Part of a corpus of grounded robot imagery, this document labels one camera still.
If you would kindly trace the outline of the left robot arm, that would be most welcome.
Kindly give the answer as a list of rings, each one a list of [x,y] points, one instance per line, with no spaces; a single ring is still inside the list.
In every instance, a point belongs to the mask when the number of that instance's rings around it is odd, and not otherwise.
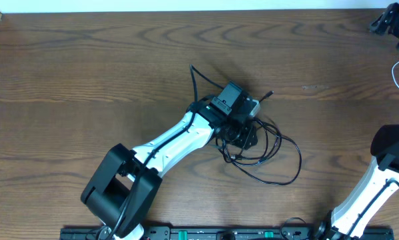
[[[81,201],[110,229],[110,239],[140,239],[163,176],[180,160],[220,138],[237,147],[256,144],[252,120],[258,100],[233,82],[217,96],[192,102],[183,118],[156,139],[127,149],[112,147],[81,194]]]

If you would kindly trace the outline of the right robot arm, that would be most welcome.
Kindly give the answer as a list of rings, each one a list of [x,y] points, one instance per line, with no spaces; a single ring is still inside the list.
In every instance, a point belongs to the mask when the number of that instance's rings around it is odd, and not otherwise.
[[[399,40],[399,3],[391,3],[370,24],[370,31]],[[309,239],[394,239],[393,230],[367,228],[383,204],[399,190],[399,124],[383,125],[371,146],[371,162],[347,198],[330,211]]]

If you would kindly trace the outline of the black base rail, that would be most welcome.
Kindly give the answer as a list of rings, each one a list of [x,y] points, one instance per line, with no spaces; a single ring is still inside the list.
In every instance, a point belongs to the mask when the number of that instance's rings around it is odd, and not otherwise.
[[[107,227],[67,227],[60,230],[60,240],[106,239]],[[125,239],[150,240],[217,240],[217,239],[312,239],[312,228],[288,225],[283,228],[174,228],[168,226],[137,227]]]

